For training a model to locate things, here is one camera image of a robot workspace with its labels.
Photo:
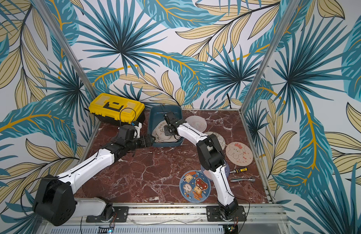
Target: tropical leaf wallpaper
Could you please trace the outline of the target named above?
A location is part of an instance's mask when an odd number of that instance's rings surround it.
[[[241,92],[258,162],[294,233],[361,234],[361,1],[300,1],[287,29]]]
[[[85,85],[147,107],[247,101],[295,233],[361,233],[361,2],[300,0],[245,100],[290,0],[44,1],[90,84],[31,0],[0,0],[0,233],[31,233],[39,183],[25,185],[83,155],[96,123]]]

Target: yellow toolbox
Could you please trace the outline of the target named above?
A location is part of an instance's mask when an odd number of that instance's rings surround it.
[[[144,108],[144,104],[139,101],[105,93],[97,96],[89,105],[89,111],[101,122],[117,126],[120,125],[120,121],[122,124],[131,124],[132,121],[143,123]]]

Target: toolbox lid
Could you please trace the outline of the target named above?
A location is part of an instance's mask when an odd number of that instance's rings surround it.
[[[89,111],[95,115],[108,116],[129,124],[139,117],[144,108],[144,104],[139,101],[106,93],[97,96],[89,105]]]

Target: screwdriver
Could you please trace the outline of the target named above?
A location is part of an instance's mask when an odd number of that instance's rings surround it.
[[[243,171],[247,171],[247,168],[240,168],[240,169],[234,169],[232,171],[230,171],[230,173],[239,173],[239,172],[243,172]]]

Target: blue plastic tray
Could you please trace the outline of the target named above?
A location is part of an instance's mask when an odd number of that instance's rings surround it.
[[[183,119],[182,109],[178,105],[164,105],[164,106],[154,106],[149,111],[149,120],[148,120],[148,134],[152,134],[155,127],[162,121],[164,121],[164,114],[172,111],[178,119]],[[154,147],[175,147],[180,146],[184,140],[184,137],[181,137],[177,142],[164,142],[164,143],[154,143]]]

